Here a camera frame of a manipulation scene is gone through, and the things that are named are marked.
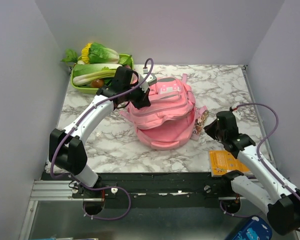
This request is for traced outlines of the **pink student backpack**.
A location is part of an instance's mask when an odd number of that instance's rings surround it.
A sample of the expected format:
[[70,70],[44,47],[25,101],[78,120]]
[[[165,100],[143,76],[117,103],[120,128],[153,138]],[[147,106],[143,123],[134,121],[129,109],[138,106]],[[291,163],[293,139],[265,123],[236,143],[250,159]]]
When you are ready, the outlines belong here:
[[197,140],[194,134],[199,114],[208,110],[196,106],[192,88],[187,83],[188,75],[181,79],[163,77],[149,87],[151,105],[141,109],[130,103],[120,114],[134,126],[141,143],[155,150],[172,150]]

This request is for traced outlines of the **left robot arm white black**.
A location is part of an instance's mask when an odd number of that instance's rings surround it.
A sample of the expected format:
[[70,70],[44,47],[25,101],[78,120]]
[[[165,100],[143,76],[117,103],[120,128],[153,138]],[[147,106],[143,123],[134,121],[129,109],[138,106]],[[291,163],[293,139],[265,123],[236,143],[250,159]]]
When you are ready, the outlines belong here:
[[83,191],[91,198],[101,191],[98,174],[88,165],[85,143],[99,123],[118,105],[129,102],[137,108],[150,106],[150,86],[157,81],[150,71],[131,83],[137,72],[118,67],[110,85],[98,89],[93,101],[84,112],[63,130],[54,129],[49,136],[48,160],[51,167],[57,166],[70,173],[84,185]]

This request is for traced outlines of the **illustrated picture book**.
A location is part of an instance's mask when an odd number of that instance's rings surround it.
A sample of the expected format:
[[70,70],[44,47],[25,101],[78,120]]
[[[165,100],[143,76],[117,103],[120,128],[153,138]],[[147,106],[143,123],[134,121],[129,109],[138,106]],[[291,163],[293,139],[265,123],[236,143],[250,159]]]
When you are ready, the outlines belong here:
[[199,114],[198,118],[195,121],[194,130],[193,130],[193,133],[195,135],[199,136],[202,133],[204,126],[205,126],[205,122],[206,122],[209,114],[210,113],[208,110],[205,110]]

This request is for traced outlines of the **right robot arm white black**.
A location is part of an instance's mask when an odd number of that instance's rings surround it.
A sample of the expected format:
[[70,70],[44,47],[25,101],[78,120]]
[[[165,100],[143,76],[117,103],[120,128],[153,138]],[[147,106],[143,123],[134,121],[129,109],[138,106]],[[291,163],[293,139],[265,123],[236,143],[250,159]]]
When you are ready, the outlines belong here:
[[248,167],[259,182],[255,184],[242,172],[233,170],[223,175],[225,180],[220,183],[220,191],[226,196],[236,193],[249,200],[282,236],[299,229],[300,188],[278,172],[247,134],[239,132],[233,112],[218,112],[204,131]]

